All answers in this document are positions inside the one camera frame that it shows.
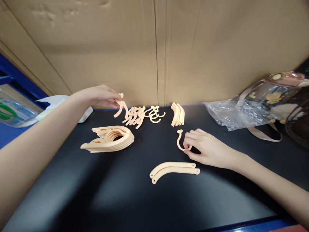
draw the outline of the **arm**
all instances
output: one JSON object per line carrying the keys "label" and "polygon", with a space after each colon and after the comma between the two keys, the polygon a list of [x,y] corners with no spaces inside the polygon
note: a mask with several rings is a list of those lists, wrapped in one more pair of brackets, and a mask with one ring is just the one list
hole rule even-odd
{"label": "arm", "polygon": [[196,147],[201,154],[184,150],[190,159],[236,171],[256,183],[299,224],[309,229],[309,192],[263,167],[249,156],[225,145],[201,129],[186,133],[184,148]]}
{"label": "arm", "polygon": [[0,230],[85,111],[97,103],[116,108],[116,98],[105,85],[79,91],[0,150]]}

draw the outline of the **black table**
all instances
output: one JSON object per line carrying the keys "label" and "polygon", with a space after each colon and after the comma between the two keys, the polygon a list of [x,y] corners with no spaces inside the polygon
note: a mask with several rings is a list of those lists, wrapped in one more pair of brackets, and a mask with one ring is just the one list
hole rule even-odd
{"label": "black table", "polygon": [[126,149],[91,154],[80,149],[97,138],[91,128],[124,125],[124,112],[118,118],[116,111],[93,112],[69,135],[4,231],[200,231],[287,216],[258,186],[227,169],[196,163],[199,175],[170,173],[153,185],[149,173],[158,164],[192,162],[176,145],[179,129],[201,128],[309,190],[309,153],[287,135],[267,142],[247,129],[228,132],[205,106],[184,110],[183,126],[172,127],[173,111],[160,108],[166,112],[160,123],[128,126],[135,141]]}

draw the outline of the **cardboard box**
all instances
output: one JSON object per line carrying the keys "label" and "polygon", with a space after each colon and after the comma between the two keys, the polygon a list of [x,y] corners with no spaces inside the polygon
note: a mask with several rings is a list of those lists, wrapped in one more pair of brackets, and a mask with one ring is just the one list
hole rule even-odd
{"label": "cardboard box", "polygon": [[302,0],[0,0],[0,52],[47,94],[130,106],[234,97],[309,54]]}

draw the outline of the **plastic water bottle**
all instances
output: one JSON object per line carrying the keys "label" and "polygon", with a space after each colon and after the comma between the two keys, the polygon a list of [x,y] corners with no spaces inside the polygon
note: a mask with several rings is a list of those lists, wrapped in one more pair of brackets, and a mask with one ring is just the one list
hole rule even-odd
{"label": "plastic water bottle", "polygon": [[10,98],[0,88],[0,122],[12,127],[27,127],[38,120],[36,112]]}

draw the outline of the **white tissue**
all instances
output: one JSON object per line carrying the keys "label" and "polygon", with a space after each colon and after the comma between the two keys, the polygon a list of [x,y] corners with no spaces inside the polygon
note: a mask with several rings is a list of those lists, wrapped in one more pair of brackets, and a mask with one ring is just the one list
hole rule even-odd
{"label": "white tissue", "polygon": [[[42,118],[44,118],[47,114],[49,114],[53,109],[55,109],[56,107],[58,107],[62,102],[64,102],[65,100],[67,100],[69,98],[69,96],[66,95],[55,95],[55,96],[51,96],[51,97],[46,97],[46,98],[42,98],[40,100],[37,100],[36,102],[48,102],[51,105],[48,106],[42,113],[40,113],[38,116],[36,116],[37,120],[41,120]],[[89,107],[86,112],[84,113],[84,115],[81,117],[80,121],[78,123],[82,123],[84,122],[89,115],[93,112],[92,107]]]}

